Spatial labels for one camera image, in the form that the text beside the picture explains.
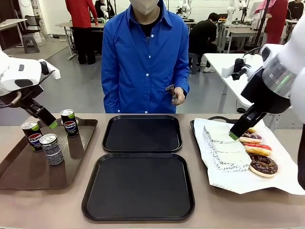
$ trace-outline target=plastic stool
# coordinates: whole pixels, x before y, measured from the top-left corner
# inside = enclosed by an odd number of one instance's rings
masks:
[[[25,53],[35,53],[40,52],[38,44],[35,41],[33,34],[27,34],[22,36],[22,42],[24,46]]]
[[[200,66],[197,66],[198,58],[200,58],[200,55],[195,53],[189,53],[189,58],[191,59],[191,74],[196,74],[198,70],[200,69]]]

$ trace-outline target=hand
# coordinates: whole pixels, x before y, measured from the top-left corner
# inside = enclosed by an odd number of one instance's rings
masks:
[[[176,87],[175,94],[177,95],[178,100],[174,101],[173,104],[176,106],[183,104],[185,101],[185,95],[183,89],[181,87]]]

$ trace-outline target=can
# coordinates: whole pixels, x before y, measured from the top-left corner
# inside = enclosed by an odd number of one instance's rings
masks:
[[[42,151],[42,146],[39,140],[42,137],[41,130],[37,122],[26,122],[21,125],[21,128],[27,137],[29,144],[31,145],[33,151],[40,152]]]
[[[64,161],[64,157],[61,148],[58,145],[57,136],[55,134],[47,134],[42,136],[40,143],[51,166],[59,165]]]
[[[72,109],[63,110],[61,112],[61,119],[68,137],[75,137],[79,134],[75,114]]]

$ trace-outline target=face mask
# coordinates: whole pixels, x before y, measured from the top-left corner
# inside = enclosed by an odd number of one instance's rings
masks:
[[[157,7],[159,0],[129,0],[138,12],[147,15]]]

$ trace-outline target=pink headscarf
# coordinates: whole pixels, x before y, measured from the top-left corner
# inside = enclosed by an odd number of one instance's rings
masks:
[[[276,0],[270,0],[269,2],[269,6],[268,9],[270,9],[271,7],[273,7],[273,5],[275,4]],[[261,2],[261,4],[259,4],[259,6],[257,7],[256,11],[254,12],[254,14],[259,13],[260,10],[264,10],[267,4],[267,0],[264,0]]]

